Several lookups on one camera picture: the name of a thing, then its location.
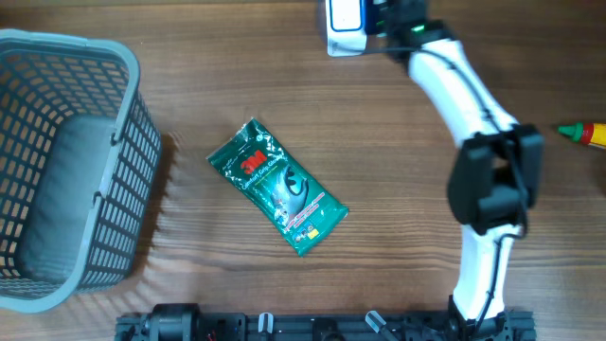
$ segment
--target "plastic basket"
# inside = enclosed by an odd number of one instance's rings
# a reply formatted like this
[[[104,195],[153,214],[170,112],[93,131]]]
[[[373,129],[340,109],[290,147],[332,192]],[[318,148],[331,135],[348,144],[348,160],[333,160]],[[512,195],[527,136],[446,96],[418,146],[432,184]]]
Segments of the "plastic basket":
[[[138,83],[119,43],[0,30],[0,308],[130,272],[161,152]]]

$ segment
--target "wood grain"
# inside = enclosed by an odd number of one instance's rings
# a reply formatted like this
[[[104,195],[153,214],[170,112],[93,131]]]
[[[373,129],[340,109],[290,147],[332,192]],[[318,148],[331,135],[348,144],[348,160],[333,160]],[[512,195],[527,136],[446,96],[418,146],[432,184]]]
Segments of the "wood grain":
[[[541,340],[606,334],[606,161],[554,125],[606,121],[606,7],[436,0],[503,106],[546,140],[530,235],[515,245],[510,307]],[[331,59],[314,3],[4,9],[2,27],[119,40],[137,55],[164,154],[133,275],[45,314],[0,312],[0,340],[107,340],[121,314],[199,302],[277,314],[442,309],[459,228],[445,198],[455,148],[436,109],[385,56]],[[205,157],[249,118],[349,206],[300,259]]]

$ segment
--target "green nozzle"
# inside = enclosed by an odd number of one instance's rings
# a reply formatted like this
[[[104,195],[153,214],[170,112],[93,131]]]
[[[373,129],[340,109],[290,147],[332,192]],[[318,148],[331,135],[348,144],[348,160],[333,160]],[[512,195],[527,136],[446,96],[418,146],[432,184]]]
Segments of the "green nozzle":
[[[579,122],[573,125],[560,126],[558,127],[558,132],[564,136],[570,137],[570,139],[575,142],[579,142],[580,137],[583,135],[583,124]]]

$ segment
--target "wood plank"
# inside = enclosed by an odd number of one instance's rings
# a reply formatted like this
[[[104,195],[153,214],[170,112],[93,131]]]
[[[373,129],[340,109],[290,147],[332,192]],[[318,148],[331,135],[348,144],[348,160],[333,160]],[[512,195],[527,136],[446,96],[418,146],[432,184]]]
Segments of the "wood plank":
[[[606,121],[599,2],[434,1],[503,106],[546,140],[530,235],[506,301],[541,340],[606,333],[606,163],[554,125]],[[2,27],[123,42],[164,154],[133,275],[45,314],[0,312],[0,340],[106,340],[162,302],[256,314],[446,307],[460,254],[445,185],[455,148],[436,109],[385,56],[331,59],[313,3],[0,10]],[[205,161],[258,117],[350,214],[308,257]]]

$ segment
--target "black cable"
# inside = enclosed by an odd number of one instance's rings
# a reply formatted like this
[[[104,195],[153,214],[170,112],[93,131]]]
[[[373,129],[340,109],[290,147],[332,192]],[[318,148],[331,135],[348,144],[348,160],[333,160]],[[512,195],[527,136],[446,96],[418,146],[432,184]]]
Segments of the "black cable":
[[[422,48],[415,48],[415,47],[405,47],[405,46],[403,46],[403,47],[385,47],[385,48],[371,49],[371,50],[364,50],[364,51],[352,50],[352,49],[347,49],[347,48],[342,48],[342,47],[338,47],[338,48],[340,48],[341,50],[348,51],[348,52],[360,53],[363,55],[380,54],[380,53],[383,54],[383,53],[389,53],[389,52],[423,53],[423,54],[433,56],[433,57],[445,62],[448,65],[448,67],[458,75],[458,77],[465,83],[467,88],[472,92],[472,95],[473,95],[475,101],[477,102],[478,106],[480,107],[481,112],[484,114],[484,119],[487,120],[490,123],[490,125],[492,125],[494,130],[499,135],[499,140],[502,145],[503,151],[505,153],[505,159],[509,162],[509,167],[511,168],[511,171],[513,173],[513,180],[515,182],[515,186],[520,193],[520,206],[518,207],[518,217],[520,219],[519,226],[522,228],[522,232],[519,235],[512,234],[512,233],[504,234],[503,236],[499,237],[499,239],[497,241],[495,241],[496,248],[495,248],[495,255],[494,255],[494,265],[492,267],[490,288],[487,291],[487,298],[486,298],[486,302],[484,303],[482,312],[480,313],[480,316],[476,320],[475,328],[473,329],[473,333],[472,333],[472,336],[473,336],[479,332],[480,327],[482,326],[482,323],[484,322],[484,319],[486,318],[486,314],[489,311],[492,300],[494,299],[494,292],[496,291],[496,284],[497,284],[497,280],[498,280],[498,276],[499,276],[499,263],[501,261],[501,251],[503,248],[503,241],[506,238],[512,238],[513,240],[521,240],[526,237],[526,233],[527,233],[527,216],[526,216],[527,204],[526,203],[527,203],[528,193],[527,193],[526,187],[524,186],[522,174],[520,174],[520,170],[517,167],[517,161],[515,160],[515,156],[513,155],[513,152],[511,151],[511,149],[508,147],[508,143],[507,143],[505,134],[501,130],[501,127],[499,127],[498,123],[494,119],[494,115],[488,108],[484,99],[482,99],[482,97],[480,96],[477,88],[473,85],[470,78],[463,71],[461,71],[460,68],[458,68],[456,63],[454,63],[447,57],[445,57],[439,53],[436,53],[434,51],[430,51],[430,50],[426,50],[426,49],[422,49]]]

